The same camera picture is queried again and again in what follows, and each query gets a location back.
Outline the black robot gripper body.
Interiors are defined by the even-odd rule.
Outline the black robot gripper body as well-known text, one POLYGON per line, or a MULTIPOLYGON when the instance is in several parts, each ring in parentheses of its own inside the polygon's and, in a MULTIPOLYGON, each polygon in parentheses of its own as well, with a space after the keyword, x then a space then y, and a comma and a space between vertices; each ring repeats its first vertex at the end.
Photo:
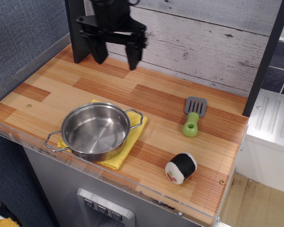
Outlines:
POLYGON ((88 38, 103 40, 106 43, 126 45, 135 43, 146 47, 146 25, 131 18, 131 6, 139 3, 129 0, 93 0, 94 14, 79 16, 76 22, 81 33, 88 38))

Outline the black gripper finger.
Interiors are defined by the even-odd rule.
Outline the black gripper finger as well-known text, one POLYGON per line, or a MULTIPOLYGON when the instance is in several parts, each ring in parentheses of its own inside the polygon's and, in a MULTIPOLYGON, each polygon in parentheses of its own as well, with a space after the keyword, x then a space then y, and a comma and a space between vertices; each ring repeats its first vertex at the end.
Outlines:
POLYGON ((102 64, 108 57, 106 42, 94 38, 86 38, 85 41, 94 60, 102 64))
POLYGON ((135 43, 125 45, 126 55, 130 70, 135 70, 137 64, 142 59, 142 47, 135 43))

